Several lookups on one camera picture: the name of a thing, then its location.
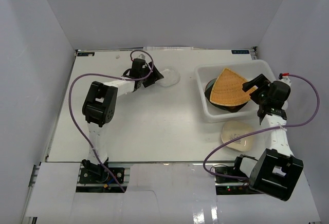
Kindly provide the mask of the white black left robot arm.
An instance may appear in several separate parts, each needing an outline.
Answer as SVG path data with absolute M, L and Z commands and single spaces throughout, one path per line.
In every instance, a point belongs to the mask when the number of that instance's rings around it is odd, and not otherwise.
M 141 86 L 148 87 L 163 79 L 163 75 L 154 66 L 143 59 L 135 58 L 130 69 L 122 77 L 110 82 L 91 83 L 82 107 L 82 114 L 88 123 L 88 139 L 90 145 L 87 159 L 82 165 L 91 171 L 91 176 L 97 182 L 104 182 L 108 178 L 108 169 L 101 164 L 108 161 L 105 142 L 101 141 L 103 126 L 114 117 L 117 98 L 135 92 Z

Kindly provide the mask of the black yellow square plate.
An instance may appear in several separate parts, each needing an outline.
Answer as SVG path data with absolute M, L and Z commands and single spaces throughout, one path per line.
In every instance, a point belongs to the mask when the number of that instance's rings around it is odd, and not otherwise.
M 245 102 L 244 104 L 241 104 L 241 105 L 238 105 L 238 106 L 223 106 L 223 105 L 214 104 L 210 101 L 211 89 L 212 89 L 211 87 L 206 88 L 206 90 L 204 92 L 205 97 L 210 102 L 211 105 L 213 105 L 214 107 L 219 108 L 221 110 L 225 110 L 225 111 L 228 111 L 230 113 L 236 113 L 239 110 L 241 110 L 244 106 L 246 106 L 247 103 L 248 103 L 248 102 Z

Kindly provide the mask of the clear glass plate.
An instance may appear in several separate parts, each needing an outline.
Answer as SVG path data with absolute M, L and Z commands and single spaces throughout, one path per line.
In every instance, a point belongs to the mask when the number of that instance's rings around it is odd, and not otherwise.
M 166 67 L 160 71 L 163 78 L 156 82 L 161 87 L 171 87 L 180 81 L 180 73 L 174 67 Z

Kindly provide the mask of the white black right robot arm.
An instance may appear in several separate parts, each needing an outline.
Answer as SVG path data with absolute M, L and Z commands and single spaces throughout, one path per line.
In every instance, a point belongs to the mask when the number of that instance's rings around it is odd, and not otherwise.
M 287 115 L 283 109 L 291 92 L 291 81 L 287 73 L 278 80 L 269 81 L 263 74 L 243 84 L 243 91 L 252 87 L 251 100 L 259 106 L 259 121 L 269 126 L 267 141 L 269 147 L 260 158 L 240 155 L 234 162 L 233 178 L 238 182 L 248 179 L 249 187 L 257 192 L 282 201 L 288 201 L 303 170 L 303 161 L 297 159 L 287 141 Z

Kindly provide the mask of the blue round plate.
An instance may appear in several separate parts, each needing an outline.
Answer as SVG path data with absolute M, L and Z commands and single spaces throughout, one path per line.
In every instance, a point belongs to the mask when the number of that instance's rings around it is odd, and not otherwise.
M 207 91 L 208 89 L 212 89 L 212 86 L 214 85 L 214 83 L 215 83 L 215 81 L 216 81 L 216 78 L 215 79 L 212 79 L 211 81 L 209 81 L 207 84 L 206 84 L 206 86 L 205 86 L 205 91 Z

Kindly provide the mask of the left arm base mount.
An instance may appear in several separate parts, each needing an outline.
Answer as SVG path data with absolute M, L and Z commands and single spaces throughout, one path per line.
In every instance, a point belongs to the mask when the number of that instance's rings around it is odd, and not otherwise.
M 124 190 L 125 168 L 109 167 L 108 162 L 104 163 L 114 175 L 112 176 L 100 164 L 91 163 L 89 160 L 82 160 L 79 171 L 76 192 L 77 193 L 123 193 L 116 180 Z

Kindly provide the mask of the white plastic bin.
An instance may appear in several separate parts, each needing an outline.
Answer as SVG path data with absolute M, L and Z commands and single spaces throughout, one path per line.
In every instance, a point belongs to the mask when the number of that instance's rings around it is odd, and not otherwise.
M 260 74 L 270 81 L 276 79 L 269 65 L 262 60 L 196 67 L 196 81 L 206 120 L 215 123 L 256 117 L 258 106 L 249 95 L 256 87 L 244 92 L 242 85 Z

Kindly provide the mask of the orange woven fan plate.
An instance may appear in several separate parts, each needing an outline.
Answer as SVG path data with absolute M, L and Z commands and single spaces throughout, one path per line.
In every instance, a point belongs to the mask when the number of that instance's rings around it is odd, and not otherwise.
M 242 90 L 243 83 L 247 80 L 232 71 L 224 68 L 216 79 L 210 94 L 210 101 L 223 106 L 238 106 L 250 101 L 250 94 L 257 88 L 253 87 L 247 92 Z

